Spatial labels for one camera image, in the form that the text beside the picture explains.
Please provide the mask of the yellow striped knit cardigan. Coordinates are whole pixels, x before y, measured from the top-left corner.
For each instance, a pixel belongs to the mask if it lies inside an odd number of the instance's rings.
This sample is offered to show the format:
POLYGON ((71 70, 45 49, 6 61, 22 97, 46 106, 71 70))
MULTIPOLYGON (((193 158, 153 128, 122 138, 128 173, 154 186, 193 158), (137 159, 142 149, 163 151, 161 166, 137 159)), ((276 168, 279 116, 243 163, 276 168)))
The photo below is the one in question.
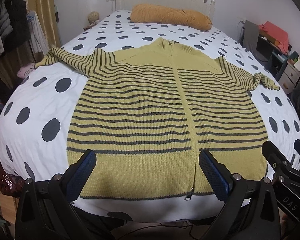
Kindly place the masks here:
POLYGON ((224 57, 158 38, 140 48, 87 56, 52 48, 37 67, 65 63, 87 77, 67 139, 70 164, 93 150, 84 199, 150 200, 210 194, 199 167, 209 150, 231 172, 266 175, 265 124, 249 93, 279 90, 224 57))

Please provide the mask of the hanging dark clothes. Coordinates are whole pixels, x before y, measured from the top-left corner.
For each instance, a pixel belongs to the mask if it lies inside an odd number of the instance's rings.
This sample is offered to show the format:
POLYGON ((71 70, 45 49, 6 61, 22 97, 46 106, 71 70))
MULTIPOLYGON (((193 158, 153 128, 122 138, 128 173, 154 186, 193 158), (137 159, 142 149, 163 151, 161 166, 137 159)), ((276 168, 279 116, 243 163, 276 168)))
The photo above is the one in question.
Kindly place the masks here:
POLYGON ((0 57, 31 39, 24 0, 0 2, 0 57))

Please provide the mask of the red plastic bag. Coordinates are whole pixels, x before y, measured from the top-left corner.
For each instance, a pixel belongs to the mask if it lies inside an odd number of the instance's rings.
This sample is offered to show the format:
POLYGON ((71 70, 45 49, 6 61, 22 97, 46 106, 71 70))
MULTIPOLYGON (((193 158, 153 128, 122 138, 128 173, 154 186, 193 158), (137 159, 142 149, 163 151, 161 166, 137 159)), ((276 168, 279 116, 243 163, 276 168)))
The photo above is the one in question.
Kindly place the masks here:
POLYGON ((20 176, 7 174, 2 167, 0 167, 0 193, 19 198, 23 191, 25 180, 20 176))

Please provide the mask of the teal drawer cabinet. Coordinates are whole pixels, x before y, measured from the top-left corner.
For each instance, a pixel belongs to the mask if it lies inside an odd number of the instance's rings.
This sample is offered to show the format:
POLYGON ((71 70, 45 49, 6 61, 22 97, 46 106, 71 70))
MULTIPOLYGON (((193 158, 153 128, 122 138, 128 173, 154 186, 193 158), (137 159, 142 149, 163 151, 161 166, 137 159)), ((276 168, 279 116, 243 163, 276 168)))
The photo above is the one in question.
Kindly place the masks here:
POLYGON ((294 63, 296 63, 298 58, 299 54, 296 51, 290 55, 285 55, 274 49, 266 64, 266 70, 270 72, 276 81, 279 81, 284 73, 287 76, 295 73, 296 77, 299 77, 300 72, 294 67, 294 63))

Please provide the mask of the coral pink folded cloth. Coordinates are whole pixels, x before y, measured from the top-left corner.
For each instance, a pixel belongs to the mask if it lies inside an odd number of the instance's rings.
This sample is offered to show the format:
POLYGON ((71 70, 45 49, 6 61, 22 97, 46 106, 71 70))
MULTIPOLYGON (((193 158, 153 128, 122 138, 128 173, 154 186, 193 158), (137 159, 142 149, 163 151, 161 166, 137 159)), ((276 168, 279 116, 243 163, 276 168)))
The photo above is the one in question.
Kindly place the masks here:
POLYGON ((288 33, 277 25, 267 21, 258 26, 259 33, 274 44, 283 54, 289 52, 288 33))

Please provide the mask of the pink cat plush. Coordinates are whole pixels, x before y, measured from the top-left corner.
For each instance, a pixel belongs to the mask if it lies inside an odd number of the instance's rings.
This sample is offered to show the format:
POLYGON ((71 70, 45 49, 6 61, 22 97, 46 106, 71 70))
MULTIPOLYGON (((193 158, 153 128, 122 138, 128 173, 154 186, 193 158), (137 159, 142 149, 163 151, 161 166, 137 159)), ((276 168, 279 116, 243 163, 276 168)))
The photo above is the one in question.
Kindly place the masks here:
POLYGON ((35 63, 32 62, 22 66, 17 72, 17 77, 21 79, 25 79, 26 77, 28 77, 30 72, 34 70, 34 67, 35 67, 35 63))

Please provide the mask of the white hanging shirt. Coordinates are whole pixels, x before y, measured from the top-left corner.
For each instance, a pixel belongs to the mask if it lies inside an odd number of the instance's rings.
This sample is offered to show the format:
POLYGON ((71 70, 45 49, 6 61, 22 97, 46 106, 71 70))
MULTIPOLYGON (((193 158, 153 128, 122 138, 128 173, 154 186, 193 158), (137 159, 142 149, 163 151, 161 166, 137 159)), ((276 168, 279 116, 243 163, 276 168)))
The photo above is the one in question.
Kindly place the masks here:
POLYGON ((29 11, 27 22, 31 35, 30 46, 32 51, 34 53, 42 53, 45 56, 49 51, 49 46, 35 11, 29 11))

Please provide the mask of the round woven lamp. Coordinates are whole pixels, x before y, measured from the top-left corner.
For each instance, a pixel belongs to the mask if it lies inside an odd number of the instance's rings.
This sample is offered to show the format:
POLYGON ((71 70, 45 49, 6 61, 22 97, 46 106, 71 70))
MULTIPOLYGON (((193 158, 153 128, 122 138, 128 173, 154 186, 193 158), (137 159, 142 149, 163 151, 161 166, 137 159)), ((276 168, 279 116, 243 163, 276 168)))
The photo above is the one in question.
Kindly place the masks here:
POLYGON ((97 11, 92 11, 88 15, 89 24, 93 24, 100 19, 100 14, 97 11))

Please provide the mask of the orange bolster pillow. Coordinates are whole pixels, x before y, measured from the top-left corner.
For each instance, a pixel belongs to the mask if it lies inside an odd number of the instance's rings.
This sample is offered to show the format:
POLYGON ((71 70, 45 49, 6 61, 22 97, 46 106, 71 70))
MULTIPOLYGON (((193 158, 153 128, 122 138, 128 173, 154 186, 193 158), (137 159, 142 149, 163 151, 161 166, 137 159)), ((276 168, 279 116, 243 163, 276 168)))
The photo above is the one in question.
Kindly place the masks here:
POLYGON ((200 31, 212 27, 209 16, 188 9, 174 9, 162 5, 138 4, 133 7, 130 20, 134 23, 159 23, 184 25, 200 31))

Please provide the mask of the gold curtain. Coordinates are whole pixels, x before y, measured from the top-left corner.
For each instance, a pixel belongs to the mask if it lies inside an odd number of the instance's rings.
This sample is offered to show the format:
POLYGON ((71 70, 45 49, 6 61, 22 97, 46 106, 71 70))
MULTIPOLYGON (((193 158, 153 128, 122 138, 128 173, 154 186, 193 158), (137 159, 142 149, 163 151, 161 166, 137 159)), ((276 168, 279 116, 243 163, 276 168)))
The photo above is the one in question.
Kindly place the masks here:
POLYGON ((37 13, 48 46, 60 47, 54 0, 28 0, 28 8, 37 13))

